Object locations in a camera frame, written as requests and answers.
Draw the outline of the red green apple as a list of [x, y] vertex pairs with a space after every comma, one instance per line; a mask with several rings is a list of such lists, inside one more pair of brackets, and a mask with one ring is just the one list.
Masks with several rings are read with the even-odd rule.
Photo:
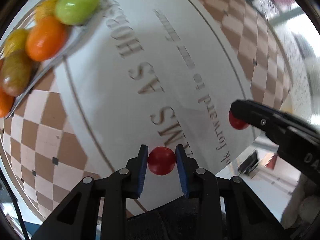
[[34, 62], [23, 50], [4, 58], [1, 68], [1, 88], [9, 96], [17, 97], [27, 88], [34, 70]]

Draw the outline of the glass fruit bowl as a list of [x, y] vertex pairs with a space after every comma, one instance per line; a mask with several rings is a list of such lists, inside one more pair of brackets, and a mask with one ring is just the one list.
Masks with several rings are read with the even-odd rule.
[[30, 29], [16, 29], [1, 58], [1, 118], [8, 118], [47, 72], [74, 52], [101, 10], [101, 0], [46, 0], [50, 5]]

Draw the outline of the yellow lemon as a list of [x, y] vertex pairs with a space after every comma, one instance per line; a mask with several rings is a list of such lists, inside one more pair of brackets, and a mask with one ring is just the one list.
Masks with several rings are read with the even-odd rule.
[[38, 5], [34, 12], [35, 21], [39, 22], [44, 17], [53, 16], [57, 2], [58, 0], [46, 0]]
[[25, 50], [25, 43], [29, 31], [27, 29], [16, 29], [6, 39], [4, 43], [3, 56], [6, 57], [17, 50]]

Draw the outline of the small red tomato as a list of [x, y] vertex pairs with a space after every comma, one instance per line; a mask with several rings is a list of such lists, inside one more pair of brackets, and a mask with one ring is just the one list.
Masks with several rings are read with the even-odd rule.
[[229, 114], [228, 114], [228, 118], [229, 118], [229, 123], [231, 124], [231, 126], [234, 128], [234, 129], [237, 129], [237, 130], [243, 130], [243, 129], [246, 129], [249, 124], [240, 120], [240, 119], [237, 119], [231, 111], [229, 111]]
[[158, 176], [169, 174], [175, 167], [175, 153], [163, 146], [154, 148], [148, 156], [149, 170]]

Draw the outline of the large orange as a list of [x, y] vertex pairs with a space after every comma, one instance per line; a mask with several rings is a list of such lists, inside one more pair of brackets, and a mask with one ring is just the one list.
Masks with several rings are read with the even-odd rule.
[[27, 55], [36, 62], [55, 56], [67, 41], [67, 29], [54, 16], [47, 16], [30, 31], [25, 44]]

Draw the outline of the orange at bowl edge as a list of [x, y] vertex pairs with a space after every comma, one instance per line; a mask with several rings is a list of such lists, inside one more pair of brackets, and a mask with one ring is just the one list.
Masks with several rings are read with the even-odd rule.
[[11, 110], [14, 103], [14, 97], [5, 93], [5, 91], [0, 88], [0, 117], [4, 118]]

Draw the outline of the checkered printed table mat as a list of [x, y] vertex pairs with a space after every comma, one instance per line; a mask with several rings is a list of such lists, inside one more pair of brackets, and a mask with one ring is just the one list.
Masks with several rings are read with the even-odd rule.
[[142, 144], [181, 144], [220, 172], [259, 134], [231, 126], [231, 103], [280, 109], [291, 89], [274, 35], [244, 0], [101, 3], [1, 120], [3, 164], [40, 220], [82, 178], [109, 176]]

